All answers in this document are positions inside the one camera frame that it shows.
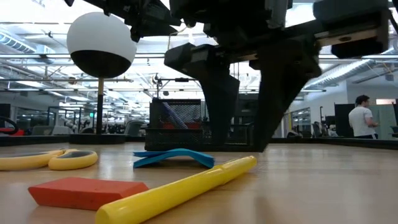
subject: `table surface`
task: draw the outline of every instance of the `table surface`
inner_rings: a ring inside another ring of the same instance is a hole
[[[95,212],[40,207],[31,185],[63,177],[143,181],[158,187],[205,170],[188,159],[132,169],[143,144],[0,147],[0,154],[61,148],[94,150],[97,164],[79,170],[0,172],[0,223],[94,224]],[[320,144],[272,144],[264,153],[214,152],[216,163],[254,155],[255,169],[145,223],[376,224],[398,220],[398,151]]]

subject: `man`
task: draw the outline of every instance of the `man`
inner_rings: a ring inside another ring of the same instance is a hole
[[[349,125],[354,130],[354,137],[360,139],[377,139],[374,128],[379,126],[373,121],[372,111],[369,110],[369,97],[361,95],[355,100],[356,107],[349,112]]]

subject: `red eraser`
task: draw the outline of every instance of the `red eraser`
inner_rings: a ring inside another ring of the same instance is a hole
[[[44,206],[98,210],[102,205],[148,190],[142,182],[68,177],[28,188]]]

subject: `black and white ball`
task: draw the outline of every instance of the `black and white ball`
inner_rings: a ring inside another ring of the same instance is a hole
[[[122,75],[137,52],[129,28],[117,17],[102,12],[77,18],[69,28],[67,45],[75,65],[97,78]]]

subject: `blue object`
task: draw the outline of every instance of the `blue object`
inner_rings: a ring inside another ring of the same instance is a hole
[[[207,166],[209,168],[212,168],[214,166],[213,156],[201,152],[195,152],[189,149],[172,149],[169,151],[160,151],[160,152],[134,152],[134,156],[143,157],[143,159],[134,162],[134,168],[138,168],[148,164],[153,164],[163,159],[175,156],[190,156],[192,157],[192,159],[198,161],[204,166]]]

